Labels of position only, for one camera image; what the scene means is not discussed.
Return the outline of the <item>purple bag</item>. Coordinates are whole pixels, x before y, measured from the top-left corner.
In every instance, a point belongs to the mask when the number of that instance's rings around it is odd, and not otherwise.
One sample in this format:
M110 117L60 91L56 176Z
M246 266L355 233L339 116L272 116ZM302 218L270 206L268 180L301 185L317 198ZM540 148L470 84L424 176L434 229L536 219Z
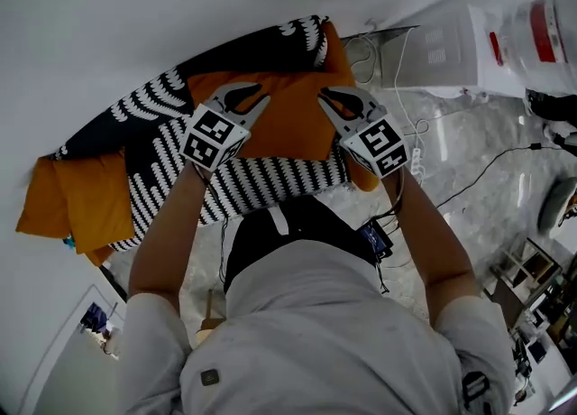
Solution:
M92 333L103 333L106 330L108 317L106 313L93 302L80 320L80 324Z

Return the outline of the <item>wooden shelf unit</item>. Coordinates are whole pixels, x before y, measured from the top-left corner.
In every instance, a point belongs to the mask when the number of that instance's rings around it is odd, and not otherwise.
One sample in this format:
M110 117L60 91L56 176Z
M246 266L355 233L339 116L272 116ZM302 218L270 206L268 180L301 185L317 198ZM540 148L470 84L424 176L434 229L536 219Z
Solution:
M559 263L531 238L502 253L490 267L488 291L499 304L509 332L531 346L544 337L556 346L577 328L577 253Z

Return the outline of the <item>person's right forearm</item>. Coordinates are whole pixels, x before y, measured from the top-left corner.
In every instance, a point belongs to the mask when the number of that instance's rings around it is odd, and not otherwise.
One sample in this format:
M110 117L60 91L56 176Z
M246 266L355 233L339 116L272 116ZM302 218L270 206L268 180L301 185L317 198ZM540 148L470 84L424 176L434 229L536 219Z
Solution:
M398 224L424 283L429 321L434 325L453 300L480 294L470 258L410 173L400 171L381 182L389 199L400 204Z

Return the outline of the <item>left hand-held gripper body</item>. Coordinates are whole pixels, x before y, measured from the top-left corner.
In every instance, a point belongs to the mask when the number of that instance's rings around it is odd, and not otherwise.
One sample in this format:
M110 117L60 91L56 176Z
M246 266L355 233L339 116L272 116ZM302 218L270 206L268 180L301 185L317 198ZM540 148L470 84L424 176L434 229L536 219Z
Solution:
M234 158L251 133L233 121L218 101L199 104L188 119L181 155L198 167L214 172Z

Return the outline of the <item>light wooden table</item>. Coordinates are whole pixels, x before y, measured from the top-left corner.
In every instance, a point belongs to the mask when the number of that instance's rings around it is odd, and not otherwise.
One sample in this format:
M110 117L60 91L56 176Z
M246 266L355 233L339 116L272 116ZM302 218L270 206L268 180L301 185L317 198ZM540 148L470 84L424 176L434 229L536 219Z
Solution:
M226 321L226 318L213 316L213 299L214 291L209 290L206 295L205 316L195 334L197 346L200 346L217 327Z

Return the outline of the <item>black white patterned sofa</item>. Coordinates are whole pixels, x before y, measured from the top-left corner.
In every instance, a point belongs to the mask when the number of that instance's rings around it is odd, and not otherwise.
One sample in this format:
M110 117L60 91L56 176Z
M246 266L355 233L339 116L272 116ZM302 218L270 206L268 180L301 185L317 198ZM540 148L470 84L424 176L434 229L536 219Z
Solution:
M94 264L142 241L184 167L179 154L195 103L188 79L221 71L352 74L331 22L311 15L251 33L168 69L121 97L68 139L55 161L124 152L135 235L84 254ZM345 182L372 190L377 181L345 156L335 135L324 161L241 158L223 164L211 180L200 213L204 226Z

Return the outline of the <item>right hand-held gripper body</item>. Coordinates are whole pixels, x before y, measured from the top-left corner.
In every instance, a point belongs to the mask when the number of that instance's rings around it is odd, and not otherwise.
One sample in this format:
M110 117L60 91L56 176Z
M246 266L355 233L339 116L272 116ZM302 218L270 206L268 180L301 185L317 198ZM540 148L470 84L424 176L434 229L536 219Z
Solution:
M385 178L408 162L404 135L384 107L373 108L341 139L340 145L353 160L378 178Z

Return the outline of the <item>white water dispenser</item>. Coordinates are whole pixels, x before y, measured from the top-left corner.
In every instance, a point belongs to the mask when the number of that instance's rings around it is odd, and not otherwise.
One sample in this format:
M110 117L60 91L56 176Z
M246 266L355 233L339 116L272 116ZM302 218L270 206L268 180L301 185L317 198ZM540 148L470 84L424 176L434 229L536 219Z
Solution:
M434 14L380 46L380 85L441 98L522 98L526 88L504 64L498 30L496 16L472 5Z

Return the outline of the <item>person's white shirt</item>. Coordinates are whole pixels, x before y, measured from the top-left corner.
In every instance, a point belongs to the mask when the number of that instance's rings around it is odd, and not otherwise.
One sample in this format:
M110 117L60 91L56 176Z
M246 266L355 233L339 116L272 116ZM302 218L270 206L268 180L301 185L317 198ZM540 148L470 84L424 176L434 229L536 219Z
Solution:
M167 300L133 296L120 415L462 415L475 371L490 381L492 415L508 415L515 365L500 307L461 297L429 325L375 277L331 245L285 245L234 278L226 321L197 347ZM220 381L203 386L209 369Z

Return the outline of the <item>white power strip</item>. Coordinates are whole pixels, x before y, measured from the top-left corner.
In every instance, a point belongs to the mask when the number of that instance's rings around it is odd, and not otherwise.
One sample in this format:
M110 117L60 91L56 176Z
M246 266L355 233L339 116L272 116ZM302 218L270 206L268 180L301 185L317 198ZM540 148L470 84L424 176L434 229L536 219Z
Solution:
M420 178L421 180L426 176L422 149L419 147L414 147L412 149L409 170L412 176Z

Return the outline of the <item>person's left forearm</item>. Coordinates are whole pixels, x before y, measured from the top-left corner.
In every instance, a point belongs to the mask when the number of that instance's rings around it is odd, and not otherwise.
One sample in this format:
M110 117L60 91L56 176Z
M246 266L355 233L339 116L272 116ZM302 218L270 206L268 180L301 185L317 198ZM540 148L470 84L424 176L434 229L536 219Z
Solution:
M153 219L136 255L129 295L155 294L179 309L179 293L212 173L189 162Z

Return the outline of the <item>person's black trousers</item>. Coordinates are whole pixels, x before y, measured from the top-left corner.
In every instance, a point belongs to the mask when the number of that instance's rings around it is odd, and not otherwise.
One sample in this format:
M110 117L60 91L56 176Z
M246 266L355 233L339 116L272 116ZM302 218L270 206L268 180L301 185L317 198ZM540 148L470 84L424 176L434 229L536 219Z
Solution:
M226 262L224 291L244 269L284 245L300 240L324 243L355 255L371 266L378 258L372 246L329 207L314 196L284 201L277 207L288 232L277 228L270 208L261 208L243 218Z

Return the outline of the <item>clear water bottle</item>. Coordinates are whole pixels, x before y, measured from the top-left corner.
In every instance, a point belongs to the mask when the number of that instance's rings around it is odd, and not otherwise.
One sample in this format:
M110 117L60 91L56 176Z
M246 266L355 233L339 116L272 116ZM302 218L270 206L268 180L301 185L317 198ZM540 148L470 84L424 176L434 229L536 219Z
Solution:
M577 95L577 0L534 0L503 17L497 41L504 64L526 88Z

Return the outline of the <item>orange cushion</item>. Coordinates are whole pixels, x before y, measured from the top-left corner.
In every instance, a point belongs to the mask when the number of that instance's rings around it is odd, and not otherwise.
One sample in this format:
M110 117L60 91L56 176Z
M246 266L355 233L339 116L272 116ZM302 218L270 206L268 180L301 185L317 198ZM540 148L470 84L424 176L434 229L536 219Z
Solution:
M124 152L54 162L78 254L135 235Z
M251 128L252 136L239 157L309 161L328 158L335 129L318 104L317 95L322 88L352 86L351 73L221 71L189 78L188 88L197 104L222 85L234 82L259 83L262 91L270 95L270 102Z
M68 205L53 160L39 158L32 170L22 213L15 231L64 239L70 234Z

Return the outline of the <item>grey round chair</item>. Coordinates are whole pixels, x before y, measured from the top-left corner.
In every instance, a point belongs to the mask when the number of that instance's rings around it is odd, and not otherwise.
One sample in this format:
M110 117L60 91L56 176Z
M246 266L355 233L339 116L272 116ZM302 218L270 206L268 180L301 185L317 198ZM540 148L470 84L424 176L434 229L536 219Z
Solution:
M537 230L540 235L550 235L566 219L577 193L577 178L557 180L549 189L539 210Z

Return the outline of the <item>black controller box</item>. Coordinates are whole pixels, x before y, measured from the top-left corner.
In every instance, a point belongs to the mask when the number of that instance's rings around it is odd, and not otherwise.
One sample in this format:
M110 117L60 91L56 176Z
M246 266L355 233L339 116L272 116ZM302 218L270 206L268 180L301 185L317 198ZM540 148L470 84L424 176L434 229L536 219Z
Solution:
M369 220L357 232L370 243L379 261L392 256L393 243L377 220Z

